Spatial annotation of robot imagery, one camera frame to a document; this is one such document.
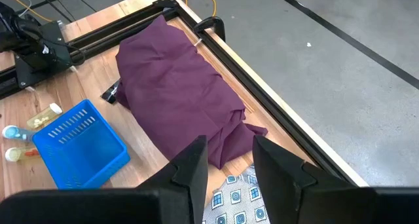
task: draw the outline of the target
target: concrete floor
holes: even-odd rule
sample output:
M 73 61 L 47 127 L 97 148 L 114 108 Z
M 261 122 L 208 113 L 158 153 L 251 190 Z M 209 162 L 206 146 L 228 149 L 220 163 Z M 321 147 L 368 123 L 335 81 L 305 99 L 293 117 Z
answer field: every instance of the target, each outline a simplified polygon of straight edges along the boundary
M 85 1 L 103 9 L 122 0 Z M 211 15 L 210 0 L 189 1 Z M 417 0 L 298 1 L 419 77 Z M 93 13 L 62 3 L 76 19 Z M 37 11 L 64 20 L 48 5 Z M 217 15 L 227 43 L 369 184 L 419 185 L 417 89 L 284 0 L 217 0 Z

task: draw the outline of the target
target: wooden table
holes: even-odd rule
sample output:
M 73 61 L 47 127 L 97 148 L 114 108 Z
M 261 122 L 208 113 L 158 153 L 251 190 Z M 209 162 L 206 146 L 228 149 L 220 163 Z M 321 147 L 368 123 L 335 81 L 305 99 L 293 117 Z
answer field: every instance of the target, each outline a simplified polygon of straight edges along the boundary
M 108 7 L 95 14 L 82 18 L 66 25 L 63 30 L 66 41 L 97 29 L 109 22 L 135 12 L 155 0 L 125 0 L 119 4 Z M 200 19 L 191 9 L 178 0 L 185 10 L 197 21 Z M 196 36 L 186 27 L 180 19 L 168 22 L 187 34 L 191 42 L 197 41 Z M 301 120 L 291 108 L 283 102 L 266 83 L 260 79 L 251 68 L 240 59 L 218 36 L 211 34 L 220 45 L 235 58 L 235 60 L 295 119 Z M 268 128 L 267 138 L 288 149 L 294 154 L 310 160 L 306 154 L 295 144 L 287 133 L 274 121 L 274 119 L 259 105 L 252 95 L 232 76 L 222 63 L 206 48 L 198 45 L 198 51 L 203 57 L 223 76 L 224 80 L 241 97 L 246 106 L 246 122 Z M 50 103 L 59 104 L 64 112 L 71 109 L 81 100 L 88 98 L 97 107 L 102 116 L 113 127 L 117 134 L 128 146 L 131 161 L 117 172 L 104 187 L 136 187 L 148 177 L 159 171 L 168 160 L 153 145 L 144 131 L 136 122 L 131 112 L 120 104 L 111 105 L 100 98 L 117 79 L 119 79 L 115 55 L 118 47 L 109 49 L 79 66 L 78 72 L 66 71 L 54 78 L 38 84 L 35 92 L 21 91 L 0 101 L 0 128 L 14 124 L 26 128 L 26 121 L 36 115 L 40 110 L 48 107 Z M 5 69 L 14 65 L 11 53 L 0 54 L 0 68 Z M 309 133 L 314 133 L 307 126 Z M 20 162 L 7 162 L 4 158 L 5 151 L 10 147 L 25 146 L 14 140 L 0 137 L 0 200 L 23 190 L 30 189 L 56 189 L 56 186 L 46 169 L 42 159 L 31 159 Z M 212 191 L 224 182 L 228 175 L 239 175 L 251 163 L 251 153 L 228 162 L 221 170 L 214 166 L 208 169 L 207 201 Z

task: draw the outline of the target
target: blue and white patterned cloth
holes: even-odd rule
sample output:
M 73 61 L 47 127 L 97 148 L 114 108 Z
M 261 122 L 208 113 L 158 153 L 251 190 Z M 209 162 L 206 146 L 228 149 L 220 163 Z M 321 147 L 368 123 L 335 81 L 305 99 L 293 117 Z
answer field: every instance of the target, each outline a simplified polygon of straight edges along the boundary
M 228 176 L 204 209 L 202 224 L 227 223 L 270 223 L 253 165 L 240 176 Z

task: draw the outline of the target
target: plastic bottle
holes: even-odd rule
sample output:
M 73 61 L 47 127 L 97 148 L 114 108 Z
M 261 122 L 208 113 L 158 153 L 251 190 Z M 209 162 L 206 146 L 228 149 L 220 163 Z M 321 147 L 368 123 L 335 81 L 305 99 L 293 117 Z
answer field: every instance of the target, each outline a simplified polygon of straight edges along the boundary
M 34 146 L 13 147 L 6 150 L 5 158 L 9 162 L 17 162 L 24 159 L 40 157 L 38 150 Z
M 37 128 L 61 114 L 63 111 L 56 103 L 50 104 L 50 107 L 42 110 L 36 116 L 27 121 L 27 125 L 31 128 Z
M 8 125 L 4 127 L 2 134 L 4 138 L 31 142 L 32 136 L 35 134 L 35 132 L 23 128 L 18 128 L 17 126 Z

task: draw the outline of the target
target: purple cloth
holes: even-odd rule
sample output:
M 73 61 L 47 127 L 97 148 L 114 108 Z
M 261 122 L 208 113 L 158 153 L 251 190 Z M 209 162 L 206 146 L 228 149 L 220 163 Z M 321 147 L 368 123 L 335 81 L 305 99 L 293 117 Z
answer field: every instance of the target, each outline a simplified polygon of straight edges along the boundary
M 240 98 L 163 16 L 121 42 L 117 64 L 117 100 L 169 160 L 206 135 L 209 163 L 220 169 L 251 151 L 255 134 L 267 133 L 242 122 Z

